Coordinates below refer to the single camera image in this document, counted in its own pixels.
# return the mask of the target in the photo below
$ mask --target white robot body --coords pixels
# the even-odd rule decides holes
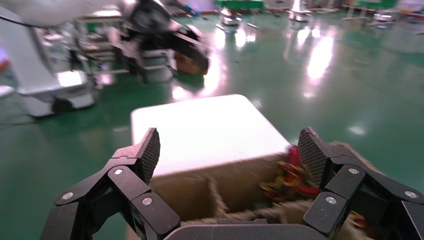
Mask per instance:
[[[10,20],[39,27],[51,27],[90,14],[115,0],[2,0],[0,15]],[[17,92],[27,113],[34,117],[54,114],[58,102],[73,109],[94,103],[91,83],[82,71],[57,71],[32,27],[0,20],[2,42],[16,76]]]

